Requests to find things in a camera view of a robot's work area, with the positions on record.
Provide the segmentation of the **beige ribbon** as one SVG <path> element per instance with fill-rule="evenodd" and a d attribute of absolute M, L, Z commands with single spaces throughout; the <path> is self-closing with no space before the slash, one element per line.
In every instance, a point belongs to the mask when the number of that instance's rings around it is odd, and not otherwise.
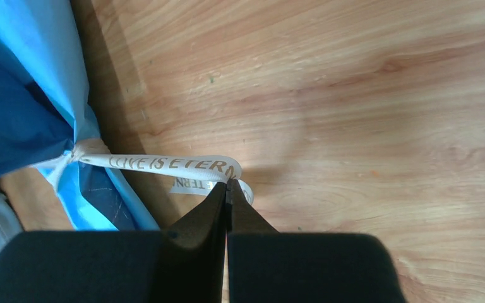
<path fill-rule="evenodd" d="M 65 168 L 73 162 L 108 169 L 132 170 L 176 178 L 171 193 L 206 196 L 218 182 L 237 180 L 248 204 L 254 201 L 250 186 L 241 180 L 242 168 L 231 157 L 213 155 L 172 157 L 165 155 L 112 154 L 99 138 L 77 142 L 74 148 L 60 157 L 33 164 L 37 169 L 50 169 L 48 182 L 56 190 Z"/>

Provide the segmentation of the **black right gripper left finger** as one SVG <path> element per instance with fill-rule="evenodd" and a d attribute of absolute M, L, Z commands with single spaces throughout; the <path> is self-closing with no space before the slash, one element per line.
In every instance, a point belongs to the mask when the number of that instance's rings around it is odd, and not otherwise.
<path fill-rule="evenodd" d="M 226 192 L 171 230 L 20 233 L 0 252 L 0 302 L 220 302 Z"/>

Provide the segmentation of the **blue wrapping paper sheet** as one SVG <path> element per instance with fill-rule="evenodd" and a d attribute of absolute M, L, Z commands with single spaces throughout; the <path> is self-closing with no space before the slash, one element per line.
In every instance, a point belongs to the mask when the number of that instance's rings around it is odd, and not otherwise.
<path fill-rule="evenodd" d="M 0 176 L 52 160 L 99 138 L 69 1 L 0 1 Z M 77 230 L 156 230 L 117 169 L 69 164 L 56 196 Z"/>

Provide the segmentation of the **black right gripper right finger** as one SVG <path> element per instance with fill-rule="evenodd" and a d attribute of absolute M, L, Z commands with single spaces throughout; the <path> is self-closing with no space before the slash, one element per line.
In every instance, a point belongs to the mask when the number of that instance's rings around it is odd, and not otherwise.
<path fill-rule="evenodd" d="M 405 302 L 387 248 L 357 233 L 279 232 L 227 185 L 231 302 Z"/>

